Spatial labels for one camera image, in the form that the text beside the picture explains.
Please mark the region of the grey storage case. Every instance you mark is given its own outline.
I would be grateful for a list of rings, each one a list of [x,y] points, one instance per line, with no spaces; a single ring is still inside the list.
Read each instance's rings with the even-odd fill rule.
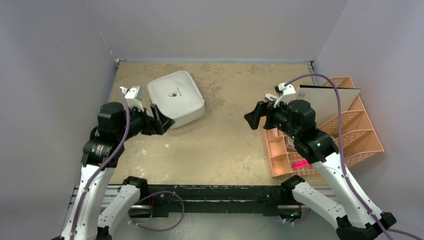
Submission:
[[[206,102],[192,76],[179,70],[147,84],[150,102],[174,120],[171,129],[189,124],[206,113]]]

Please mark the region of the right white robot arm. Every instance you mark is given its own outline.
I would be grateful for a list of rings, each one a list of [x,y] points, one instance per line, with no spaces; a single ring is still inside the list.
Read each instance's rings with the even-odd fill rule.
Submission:
[[[294,140],[297,153],[320,173],[339,201],[316,192],[305,179],[294,175],[281,184],[284,202],[307,205],[335,228],[341,240],[374,240],[397,222],[392,213],[377,207],[350,176],[332,137],[317,128],[316,112],[309,102],[293,100],[274,106],[272,101],[259,101],[252,112],[244,115],[253,130],[258,128],[261,117],[266,118],[264,129],[276,128]]]

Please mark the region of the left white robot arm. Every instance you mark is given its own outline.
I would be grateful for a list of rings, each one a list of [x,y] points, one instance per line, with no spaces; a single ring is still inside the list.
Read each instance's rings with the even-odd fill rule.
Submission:
[[[58,240],[110,240],[131,205],[149,199],[147,180],[129,176],[112,202],[102,209],[110,179],[123,154],[124,142],[138,134],[163,135],[175,121],[160,112],[157,105],[129,107],[109,102],[101,106],[97,126],[83,146],[81,178],[69,219]]]

